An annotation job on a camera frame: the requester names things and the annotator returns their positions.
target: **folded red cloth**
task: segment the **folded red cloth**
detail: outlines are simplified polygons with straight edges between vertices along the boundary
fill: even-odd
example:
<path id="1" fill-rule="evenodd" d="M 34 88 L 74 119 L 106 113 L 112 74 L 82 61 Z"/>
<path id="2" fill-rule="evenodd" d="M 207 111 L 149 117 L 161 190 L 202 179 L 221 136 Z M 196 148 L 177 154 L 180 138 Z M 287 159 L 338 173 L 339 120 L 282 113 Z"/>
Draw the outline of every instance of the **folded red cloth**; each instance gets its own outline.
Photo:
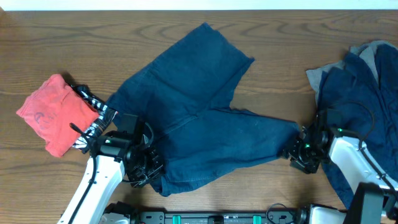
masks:
<path id="1" fill-rule="evenodd" d="M 45 149 L 55 157 L 62 157 L 80 136 L 70 123 L 84 131 L 99 116 L 60 74 L 52 75 L 28 96 L 17 114 L 45 140 Z"/>

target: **table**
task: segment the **table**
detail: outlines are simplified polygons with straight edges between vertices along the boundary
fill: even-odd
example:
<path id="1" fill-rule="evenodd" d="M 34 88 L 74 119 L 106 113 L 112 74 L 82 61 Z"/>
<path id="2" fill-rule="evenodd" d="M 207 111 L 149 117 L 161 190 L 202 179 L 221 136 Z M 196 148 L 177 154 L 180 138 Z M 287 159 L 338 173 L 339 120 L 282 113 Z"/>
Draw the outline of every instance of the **table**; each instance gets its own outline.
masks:
<path id="1" fill-rule="evenodd" d="M 256 59 L 231 107 L 299 124 L 315 112 L 306 69 L 336 62 L 349 46 L 371 40 L 398 45 L 396 11 L 0 12 L 0 223 L 56 223 L 88 159 L 74 149 L 61 159 L 44 150 L 15 114 L 28 95 L 51 74 L 69 72 L 106 100 L 203 22 Z M 111 197 L 118 200 L 168 211 L 262 211 L 276 202 L 344 208 L 322 170 L 306 175 L 283 159 L 169 197 L 121 184 Z"/>

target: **dark blue cloth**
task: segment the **dark blue cloth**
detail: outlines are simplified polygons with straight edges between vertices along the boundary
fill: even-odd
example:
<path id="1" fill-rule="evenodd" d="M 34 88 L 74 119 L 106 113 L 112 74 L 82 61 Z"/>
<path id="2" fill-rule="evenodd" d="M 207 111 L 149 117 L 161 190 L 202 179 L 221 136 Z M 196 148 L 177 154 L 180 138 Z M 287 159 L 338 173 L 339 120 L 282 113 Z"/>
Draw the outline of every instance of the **dark blue cloth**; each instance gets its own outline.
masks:
<path id="1" fill-rule="evenodd" d="M 231 110 L 234 89 L 254 61 L 208 24 L 191 31 L 126 80 L 107 105 L 136 114 L 155 132 L 163 196 L 195 190 L 240 167 L 277 159 L 297 124 Z"/>
<path id="2" fill-rule="evenodd" d="M 376 118 L 374 130 L 365 143 L 375 160 L 393 179 L 398 180 L 398 51 L 386 44 L 377 48 L 375 63 L 379 74 L 377 85 L 365 61 L 349 53 L 344 69 L 333 68 L 322 75 L 318 109 L 345 101 L 358 101 Z M 343 114 L 345 126 L 364 136 L 371 128 L 371 115 L 361 106 L 344 103 L 335 106 Z M 353 192 L 343 174 L 334 165 L 323 169 L 338 196 L 348 208 Z"/>

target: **cloth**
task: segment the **cloth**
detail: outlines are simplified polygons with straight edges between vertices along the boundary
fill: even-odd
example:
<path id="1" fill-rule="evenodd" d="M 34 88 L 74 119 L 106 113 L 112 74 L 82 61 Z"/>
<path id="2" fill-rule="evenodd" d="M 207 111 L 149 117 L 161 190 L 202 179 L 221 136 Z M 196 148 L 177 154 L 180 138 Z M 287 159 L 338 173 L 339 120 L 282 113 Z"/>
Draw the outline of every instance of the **cloth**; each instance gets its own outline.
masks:
<path id="1" fill-rule="evenodd" d="M 344 60 L 307 71 L 318 95 L 318 110 L 338 102 L 357 101 L 375 115 L 376 124 L 365 143 L 375 160 L 393 179 L 398 179 L 398 50 L 387 42 L 352 47 Z M 352 103 L 334 106 L 344 118 L 341 128 L 364 136 L 371 128 L 371 116 Z M 353 192 L 334 165 L 323 169 L 339 198 L 348 208 Z"/>
<path id="2" fill-rule="evenodd" d="M 95 119 L 85 131 L 85 136 L 89 143 L 87 144 L 83 136 L 80 136 L 75 143 L 73 143 L 74 148 L 79 149 L 85 154 L 90 150 L 89 145 L 93 145 L 96 138 L 102 135 L 118 112 L 108 107 L 104 101 L 92 94 L 86 85 L 71 85 L 71 87 L 80 97 L 96 109 L 99 114 L 98 118 Z"/>
<path id="3" fill-rule="evenodd" d="M 62 157 L 79 138 L 70 123 L 85 130 L 99 116 L 60 74 L 52 75 L 28 96 L 17 114 L 45 140 L 45 149 L 55 157 Z"/>
<path id="4" fill-rule="evenodd" d="M 277 159 L 297 124 L 229 108 L 234 89 L 254 61 L 208 24 L 191 31 L 107 101 L 154 130 L 165 174 L 152 183 L 163 196 L 195 190 L 240 167 Z"/>

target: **white background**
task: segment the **white background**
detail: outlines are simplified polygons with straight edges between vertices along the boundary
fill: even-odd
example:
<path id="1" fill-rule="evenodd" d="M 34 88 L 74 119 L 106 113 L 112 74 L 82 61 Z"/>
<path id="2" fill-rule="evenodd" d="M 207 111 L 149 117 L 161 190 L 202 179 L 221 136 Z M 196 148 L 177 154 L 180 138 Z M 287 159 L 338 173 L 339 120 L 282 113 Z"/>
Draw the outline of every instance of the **white background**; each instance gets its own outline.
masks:
<path id="1" fill-rule="evenodd" d="M 398 9 L 398 0 L 0 0 L 0 7 L 5 11 Z"/>

